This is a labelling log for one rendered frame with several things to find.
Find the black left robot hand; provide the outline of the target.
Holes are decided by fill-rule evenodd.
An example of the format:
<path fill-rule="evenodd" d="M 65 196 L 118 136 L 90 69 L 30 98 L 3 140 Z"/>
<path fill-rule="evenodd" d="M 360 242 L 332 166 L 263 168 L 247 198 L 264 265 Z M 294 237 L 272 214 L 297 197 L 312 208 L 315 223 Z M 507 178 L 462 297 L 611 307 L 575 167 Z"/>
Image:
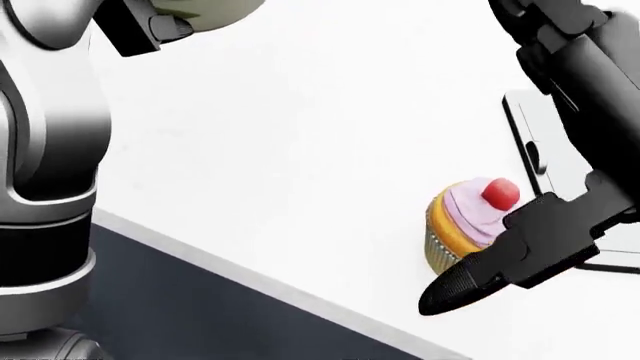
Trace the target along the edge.
<path fill-rule="evenodd" d="M 187 20 L 160 10 L 152 0 L 104 0 L 93 19 L 123 57 L 153 53 L 195 33 Z"/>

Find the pink frosted cupcake with cherry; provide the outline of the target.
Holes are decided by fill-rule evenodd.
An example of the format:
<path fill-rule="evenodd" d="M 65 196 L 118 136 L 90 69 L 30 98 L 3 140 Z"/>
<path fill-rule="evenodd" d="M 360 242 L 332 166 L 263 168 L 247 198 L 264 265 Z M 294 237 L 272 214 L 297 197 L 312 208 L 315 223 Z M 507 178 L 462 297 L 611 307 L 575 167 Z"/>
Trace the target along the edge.
<path fill-rule="evenodd" d="M 519 200 L 520 188 L 505 178 L 468 179 L 441 191 L 425 212 L 424 256 L 433 272 L 492 245 Z"/>

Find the pale green bowl with cake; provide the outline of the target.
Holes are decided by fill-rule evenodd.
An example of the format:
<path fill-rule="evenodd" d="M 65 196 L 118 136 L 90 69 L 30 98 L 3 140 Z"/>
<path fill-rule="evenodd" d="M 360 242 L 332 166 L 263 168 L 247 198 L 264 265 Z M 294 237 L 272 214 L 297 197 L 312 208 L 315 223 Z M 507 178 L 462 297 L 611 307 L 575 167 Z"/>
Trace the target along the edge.
<path fill-rule="evenodd" d="M 208 32 L 236 23 L 266 0 L 150 0 L 159 14 L 186 20 L 195 32 Z"/>

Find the white tray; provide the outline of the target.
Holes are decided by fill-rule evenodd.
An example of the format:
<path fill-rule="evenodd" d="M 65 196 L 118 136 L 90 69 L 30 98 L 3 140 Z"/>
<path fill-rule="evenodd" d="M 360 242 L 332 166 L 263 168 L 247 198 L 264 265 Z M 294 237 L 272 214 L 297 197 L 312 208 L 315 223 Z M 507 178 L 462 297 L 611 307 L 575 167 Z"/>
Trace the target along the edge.
<path fill-rule="evenodd" d="M 592 168 L 570 143 L 552 99 L 512 90 L 502 105 L 534 194 L 552 192 L 563 200 L 584 194 Z M 640 222 L 607 230 L 596 245 L 600 254 L 579 269 L 640 275 Z"/>

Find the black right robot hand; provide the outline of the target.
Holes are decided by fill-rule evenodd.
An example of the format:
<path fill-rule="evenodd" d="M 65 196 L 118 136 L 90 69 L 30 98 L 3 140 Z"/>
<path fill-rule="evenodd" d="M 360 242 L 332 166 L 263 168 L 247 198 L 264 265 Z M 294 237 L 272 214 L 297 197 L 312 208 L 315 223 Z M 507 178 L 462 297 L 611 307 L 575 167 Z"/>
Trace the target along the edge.
<path fill-rule="evenodd" d="M 493 245 L 424 290 L 418 308 L 454 311 L 508 285 L 531 288 L 599 254 L 618 224 L 640 222 L 640 19 L 581 0 L 488 0 L 518 44 L 527 77 L 549 95 L 591 165 L 574 200 L 546 193 L 507 215 Z"/>

